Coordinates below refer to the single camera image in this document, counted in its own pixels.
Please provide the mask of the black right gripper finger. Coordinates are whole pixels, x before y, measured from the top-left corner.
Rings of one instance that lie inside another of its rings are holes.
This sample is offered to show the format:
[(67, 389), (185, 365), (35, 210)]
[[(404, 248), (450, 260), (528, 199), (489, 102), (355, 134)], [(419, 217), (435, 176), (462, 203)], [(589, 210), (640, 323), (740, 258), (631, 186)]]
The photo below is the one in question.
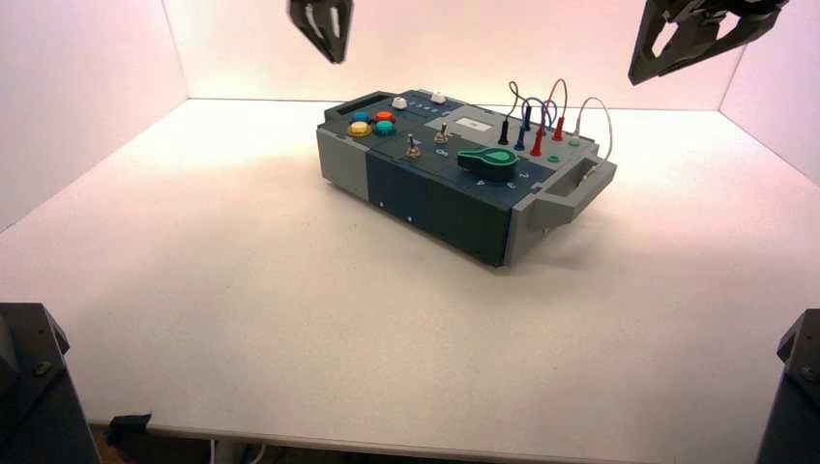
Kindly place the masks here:
[(759, 38), (725, 38), (725, 35), (735, 27), (738, 18), (728, 14), (720, 23), (718, 37), (693, 37), (679, 28), (678, 24), (666, 24), (653, 45), (653, 51), (660, 54), (662, 51), (675, 50), (678, 56), (677, 70), (692, 66), (716, 55), (751, 43)]
[(676, 23), (680, 6), (679, 1), (649, 0), (645, 3), (630, 61), (629, 80), (632, 85), (639, 85), (677, 70), (678, 56), (675, 50), (656, 54), (653, 45), (666, 24)]

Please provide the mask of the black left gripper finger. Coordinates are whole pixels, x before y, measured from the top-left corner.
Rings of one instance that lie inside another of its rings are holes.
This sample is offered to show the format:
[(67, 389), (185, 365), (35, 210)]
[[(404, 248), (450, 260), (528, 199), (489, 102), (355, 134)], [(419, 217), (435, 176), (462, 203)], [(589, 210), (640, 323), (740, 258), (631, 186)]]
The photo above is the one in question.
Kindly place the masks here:
[(335, 63), (336, 36), (328, 1), (291, 1), (289, 16), (307, 40), (330, 62)]
[(350, 34), (353, 2), (334, 0), (320, 2), (320, 32), (322, 44), (331, 63), (342, 63)]

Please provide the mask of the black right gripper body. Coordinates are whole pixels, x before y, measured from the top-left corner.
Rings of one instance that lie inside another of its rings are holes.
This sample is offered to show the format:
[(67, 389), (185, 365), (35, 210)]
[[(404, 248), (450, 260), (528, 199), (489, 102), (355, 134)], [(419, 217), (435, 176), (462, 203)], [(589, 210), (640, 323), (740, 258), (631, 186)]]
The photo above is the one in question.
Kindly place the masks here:
[(693, 37), (717, 38), (728, 14), (738, 18), (725, 38), (759, 38), (769, 32), (788, 1), (667, 1), (665, 21)]

